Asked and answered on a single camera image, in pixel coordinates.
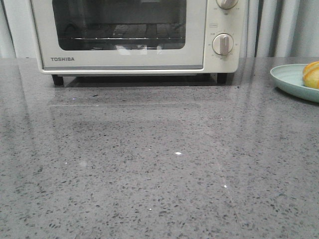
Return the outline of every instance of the oven door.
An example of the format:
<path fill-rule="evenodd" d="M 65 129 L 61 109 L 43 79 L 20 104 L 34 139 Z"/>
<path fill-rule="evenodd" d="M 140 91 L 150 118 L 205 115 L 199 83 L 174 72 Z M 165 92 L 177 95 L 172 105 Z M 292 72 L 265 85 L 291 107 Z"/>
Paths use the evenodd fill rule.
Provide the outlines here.
<path fill-rule="evenodd" d="M 31 0 L 44 70 L 201 69 L 207 0 Z"/>

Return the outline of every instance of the plate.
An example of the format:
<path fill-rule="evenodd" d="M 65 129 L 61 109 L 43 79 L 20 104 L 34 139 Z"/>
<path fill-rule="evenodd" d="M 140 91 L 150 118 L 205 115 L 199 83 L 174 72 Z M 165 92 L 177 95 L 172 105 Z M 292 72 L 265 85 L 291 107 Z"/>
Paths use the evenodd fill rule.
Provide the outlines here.
<path fill-rule="evenodd" d="M 270 74 L 281 90 L 304 100 L 319 103 L 319 90 L 304 86 L 303 69 L 307 64 L 277 66 Z"/>

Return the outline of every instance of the white curtain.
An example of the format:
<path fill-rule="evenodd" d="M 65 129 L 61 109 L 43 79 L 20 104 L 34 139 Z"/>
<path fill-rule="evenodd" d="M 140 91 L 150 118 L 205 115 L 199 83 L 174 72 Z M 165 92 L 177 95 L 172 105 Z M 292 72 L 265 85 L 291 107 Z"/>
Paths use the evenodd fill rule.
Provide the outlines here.
<path fill-rule="evenodd" d="M 28 1 L 0 0 L 0 57 L 35 57 Z M 246 4 L 241 57 L 319 56 L 319 0 L 239 1 Z"/>
<path fill-rule="evenodd" d="M 319 56 L 319 0 L 246 0 L 241 57 Z"/>
<path fill-rule="evenodd" d="M 0 58 L 14 58 L 15 52 L 6 22 L 5 12 L 0 1 Z"/>

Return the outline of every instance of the toshiba logo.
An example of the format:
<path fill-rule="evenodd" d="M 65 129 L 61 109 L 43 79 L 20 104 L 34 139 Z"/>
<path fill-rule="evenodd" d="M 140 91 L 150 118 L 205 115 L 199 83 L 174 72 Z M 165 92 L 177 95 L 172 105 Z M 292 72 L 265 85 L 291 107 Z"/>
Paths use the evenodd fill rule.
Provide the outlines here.
<path fill-rule="evenodd" d="M 52 61 L 75 61 L 74 57 L 51 57 Z"/>

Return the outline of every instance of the gray countertop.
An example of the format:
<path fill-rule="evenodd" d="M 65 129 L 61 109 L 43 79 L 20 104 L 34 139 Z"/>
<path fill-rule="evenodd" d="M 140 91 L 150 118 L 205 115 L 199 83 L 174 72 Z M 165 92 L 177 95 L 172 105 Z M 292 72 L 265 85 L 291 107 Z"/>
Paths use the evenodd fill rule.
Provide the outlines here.
<path fill-rule="evenodd" d="M 0 238 L 318 239 L 319 104 L 269 74 L 314 60 L 60 88 L 0 60 Z"/>

